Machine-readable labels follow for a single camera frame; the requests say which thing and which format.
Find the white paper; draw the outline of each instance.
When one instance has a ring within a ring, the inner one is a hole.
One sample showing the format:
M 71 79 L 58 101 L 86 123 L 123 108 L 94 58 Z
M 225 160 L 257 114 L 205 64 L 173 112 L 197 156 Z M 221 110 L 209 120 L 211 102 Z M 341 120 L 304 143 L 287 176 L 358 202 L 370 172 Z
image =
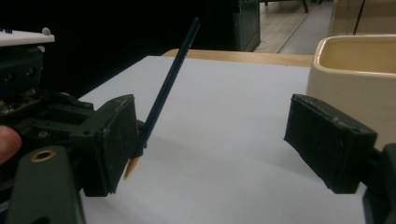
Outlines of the white paper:
M 174 58 L 148 56 L 80 100 L 132 93 L 145 121 Z M 83 196 L 88 224 L 364 223 L 283 140 L 309 68 L 186 59 L 143 157 L 116 194 Z

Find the sharpened wood tip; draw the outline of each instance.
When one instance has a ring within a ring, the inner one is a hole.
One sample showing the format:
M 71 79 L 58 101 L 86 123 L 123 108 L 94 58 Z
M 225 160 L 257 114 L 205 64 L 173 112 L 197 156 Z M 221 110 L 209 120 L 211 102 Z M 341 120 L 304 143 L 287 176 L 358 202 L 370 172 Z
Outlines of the sharpened wood tip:
M 137 162 L 139 161 L 139 157 L 129 159 L 128 165 L 126 166 L 124 180 L 128 178 L 131 174 L 132 170 L 136 166 Z

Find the beige container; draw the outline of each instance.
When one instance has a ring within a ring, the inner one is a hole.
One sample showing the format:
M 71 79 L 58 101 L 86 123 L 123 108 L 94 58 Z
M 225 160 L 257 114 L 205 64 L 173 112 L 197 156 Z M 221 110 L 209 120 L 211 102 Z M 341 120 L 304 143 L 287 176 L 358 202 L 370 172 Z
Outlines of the beige container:
M 396 35 L 339 35 L 321 40 L 306 95 L 378 132 L 375 148 L 396 143 Z

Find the finger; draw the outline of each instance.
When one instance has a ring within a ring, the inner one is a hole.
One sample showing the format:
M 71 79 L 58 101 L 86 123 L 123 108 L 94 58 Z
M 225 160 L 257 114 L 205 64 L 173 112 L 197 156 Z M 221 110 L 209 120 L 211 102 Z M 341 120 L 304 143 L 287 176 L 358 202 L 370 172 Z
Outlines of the finger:
M 0 125 L 0 164 L 11 158 L 21 148 L 20 135 L 13 129 Z

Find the screw hole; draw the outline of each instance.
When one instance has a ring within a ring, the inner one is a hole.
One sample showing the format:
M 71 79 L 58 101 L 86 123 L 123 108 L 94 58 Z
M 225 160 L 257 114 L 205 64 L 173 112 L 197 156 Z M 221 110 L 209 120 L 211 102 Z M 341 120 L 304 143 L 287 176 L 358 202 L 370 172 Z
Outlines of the screw hole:
M 41 162 L 41 161 L 47 161 L 54 157 L 56 152 L 54 150 L 43 150 L 40 152 L 37 152 L 31 159 L 32 162 Z
M 27 71 L 26 71 L 26 76 L 27 77 L 32 77 L 35 75 L 35 68 L 34 67 L 30 67 Z
M 8 73 L 4 76 L 4 81 L 5 82 L 12 82 L 15 80 L 15 75 L 12 73 Z
M 42 131 L 42 132 L 38 133 L 38 137 L 40 137 L 40 138 L 45 138 L 45 137 L 48 137 L 48 136 L 49 136 L 49 133 L 46 132 L 46 131 Z

